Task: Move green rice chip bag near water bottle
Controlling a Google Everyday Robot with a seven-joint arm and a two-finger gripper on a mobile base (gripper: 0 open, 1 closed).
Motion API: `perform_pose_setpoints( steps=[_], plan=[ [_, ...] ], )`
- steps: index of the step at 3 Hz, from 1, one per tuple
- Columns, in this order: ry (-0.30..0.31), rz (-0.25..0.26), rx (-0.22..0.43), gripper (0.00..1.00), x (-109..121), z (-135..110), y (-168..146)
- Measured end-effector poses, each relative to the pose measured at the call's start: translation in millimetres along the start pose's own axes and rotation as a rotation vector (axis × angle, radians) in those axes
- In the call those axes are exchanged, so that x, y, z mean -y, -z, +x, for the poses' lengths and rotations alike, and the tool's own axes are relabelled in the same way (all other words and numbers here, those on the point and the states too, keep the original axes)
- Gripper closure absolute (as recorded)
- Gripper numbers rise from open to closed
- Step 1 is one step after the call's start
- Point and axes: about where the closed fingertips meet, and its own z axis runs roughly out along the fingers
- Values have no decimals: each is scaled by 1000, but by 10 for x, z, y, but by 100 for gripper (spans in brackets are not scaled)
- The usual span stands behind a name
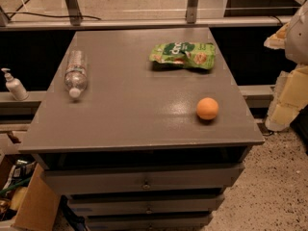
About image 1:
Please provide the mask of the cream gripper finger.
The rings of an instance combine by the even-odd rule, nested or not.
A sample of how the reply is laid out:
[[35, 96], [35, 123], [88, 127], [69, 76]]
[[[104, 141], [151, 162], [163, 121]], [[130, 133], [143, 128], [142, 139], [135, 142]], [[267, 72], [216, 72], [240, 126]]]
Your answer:
[[281, 71], [274, 86], [266, 127], [271, 131], [288, 128], [307, 105], [308, 65], [298, 64], [290, 73]]
[[265, 40], [264, 45], [270, 49], [284, 49], [288, 27], [288, 23], [284, 24], [278, 31]]

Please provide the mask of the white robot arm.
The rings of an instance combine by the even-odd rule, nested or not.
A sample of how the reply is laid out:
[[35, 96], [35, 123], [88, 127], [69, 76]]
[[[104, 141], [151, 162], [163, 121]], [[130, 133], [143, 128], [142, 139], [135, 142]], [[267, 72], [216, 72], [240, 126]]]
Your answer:
[[284, 49], [286, 58], [296, 63], [290, 73], [279, 74], [265, 121], [269, 130], [282, 131], [308, 105], [308, 1], [264, 45]]

